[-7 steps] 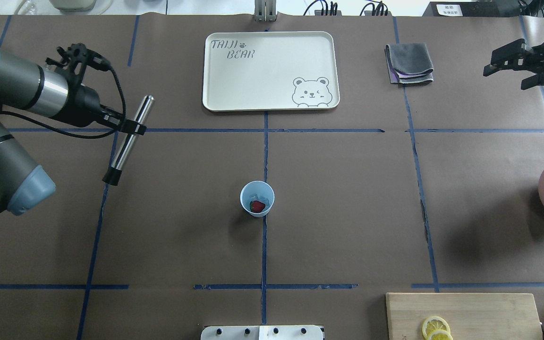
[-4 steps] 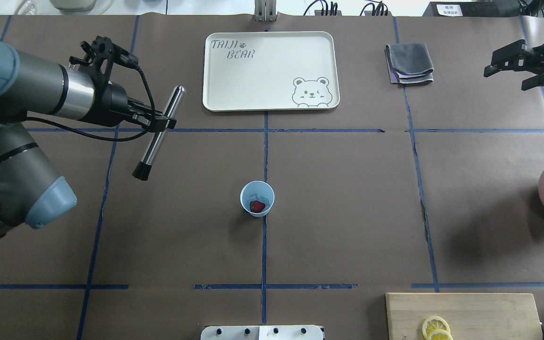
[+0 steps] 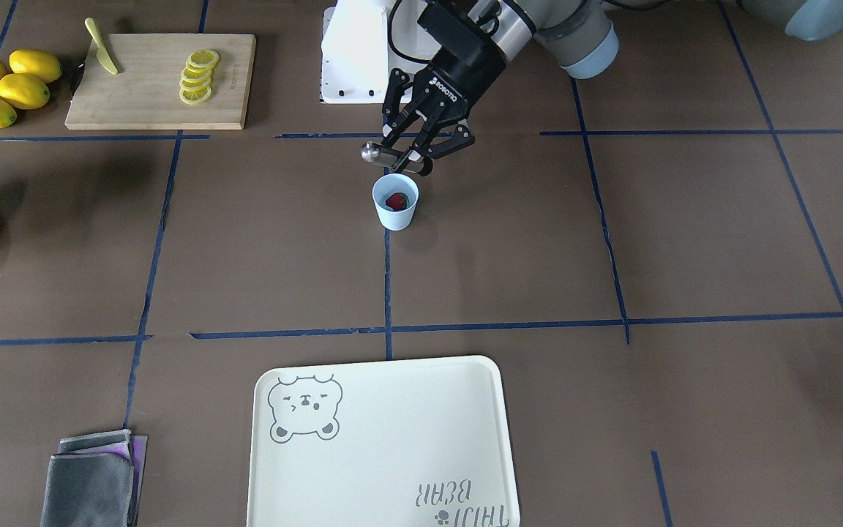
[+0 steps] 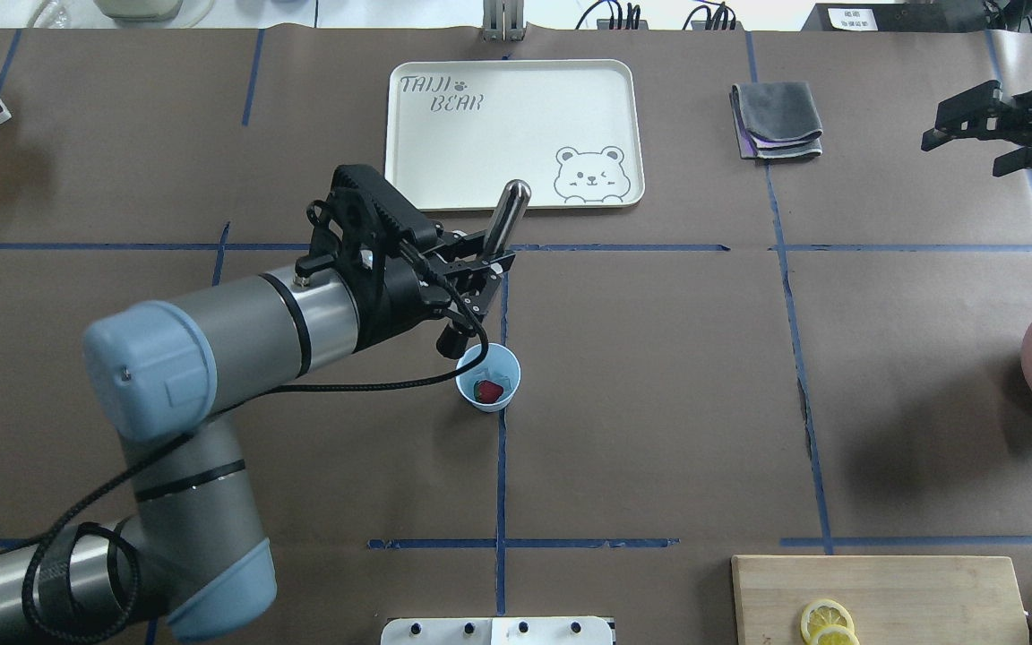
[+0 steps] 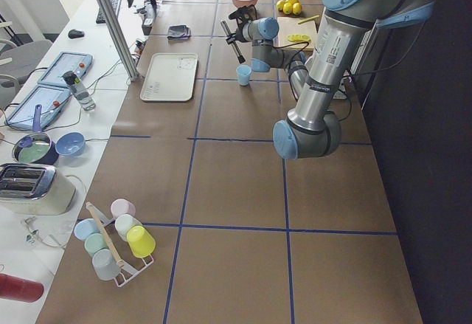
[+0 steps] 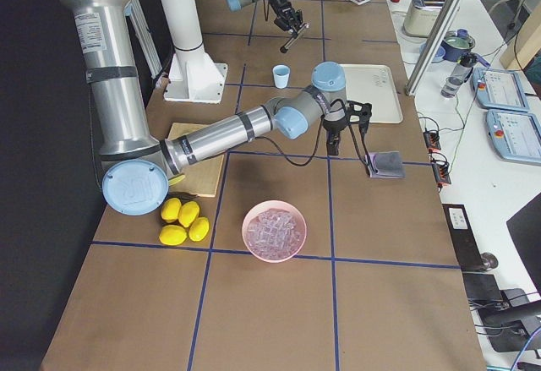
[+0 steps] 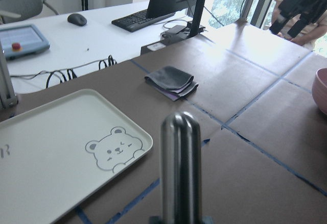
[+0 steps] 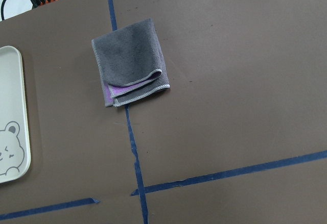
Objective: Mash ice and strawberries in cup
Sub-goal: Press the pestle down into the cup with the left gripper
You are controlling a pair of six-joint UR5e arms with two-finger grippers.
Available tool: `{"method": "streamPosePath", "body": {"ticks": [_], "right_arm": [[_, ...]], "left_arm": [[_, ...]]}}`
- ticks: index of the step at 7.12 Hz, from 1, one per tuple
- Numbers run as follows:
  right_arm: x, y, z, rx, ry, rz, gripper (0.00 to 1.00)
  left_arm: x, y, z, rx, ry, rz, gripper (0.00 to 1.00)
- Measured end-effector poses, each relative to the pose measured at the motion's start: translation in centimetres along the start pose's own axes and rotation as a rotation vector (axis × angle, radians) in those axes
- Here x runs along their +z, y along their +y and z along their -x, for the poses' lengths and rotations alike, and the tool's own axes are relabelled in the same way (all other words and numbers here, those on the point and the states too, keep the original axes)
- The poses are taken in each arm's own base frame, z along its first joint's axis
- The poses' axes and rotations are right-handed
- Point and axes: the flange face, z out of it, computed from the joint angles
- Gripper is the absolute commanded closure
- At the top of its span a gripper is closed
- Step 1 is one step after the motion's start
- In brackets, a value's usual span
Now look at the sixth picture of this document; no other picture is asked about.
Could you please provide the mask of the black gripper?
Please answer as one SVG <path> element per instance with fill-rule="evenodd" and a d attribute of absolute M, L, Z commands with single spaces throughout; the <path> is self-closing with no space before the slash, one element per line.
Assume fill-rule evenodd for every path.
<path fill-rule="evenodd" d="M 328 155 L 340 154 L 341 131 L 348 125 L 348 117 L 342 114 L 340 117 L 331 114 L 324 117 L 323 127 L 327 132 L 326 150 Z"/>
<path fill-rule="evenodd" d="M 270 0 L 270 6 L 276 14 L 274 23 L 282 31 L 290 32 L 304 26 L 302 11 L 296 10 L 289 0 Z"/>

